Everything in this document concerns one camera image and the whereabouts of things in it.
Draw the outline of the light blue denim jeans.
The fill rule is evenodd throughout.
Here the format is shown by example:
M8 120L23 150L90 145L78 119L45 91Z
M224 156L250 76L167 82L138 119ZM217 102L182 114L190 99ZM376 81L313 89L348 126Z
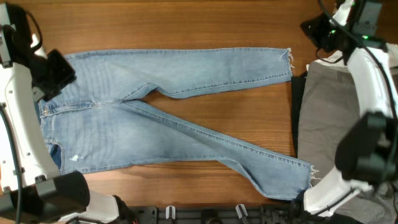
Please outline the light blue denim jeans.
M290 80L290 50L99 50L67 55L76 80L39 103L40 127L62 174L133 165L216 160L267 198L292 200L311 186L310 163L255 146L143 102L157 90L176 99Z

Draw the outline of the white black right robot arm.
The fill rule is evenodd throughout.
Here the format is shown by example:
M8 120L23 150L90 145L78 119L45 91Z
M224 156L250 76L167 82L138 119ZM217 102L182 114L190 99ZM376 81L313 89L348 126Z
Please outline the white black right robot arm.
M375 36L379 1L338 1L301 23L317 49L339 50L358 96L360 119L339 143L335 165L316 186L301 192L288 217L305 223L329 217L362 192L376 191L397 179L397 90L385 40Z

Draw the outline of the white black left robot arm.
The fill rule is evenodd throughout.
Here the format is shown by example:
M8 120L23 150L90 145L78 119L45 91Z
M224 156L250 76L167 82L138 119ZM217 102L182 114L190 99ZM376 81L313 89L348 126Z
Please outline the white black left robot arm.
M119 197L91 191L78 171L61 174L51 158L35 104L76 76L58 50L42 50L31 24L29 11L1 4L1 216L16 223L138 223Z

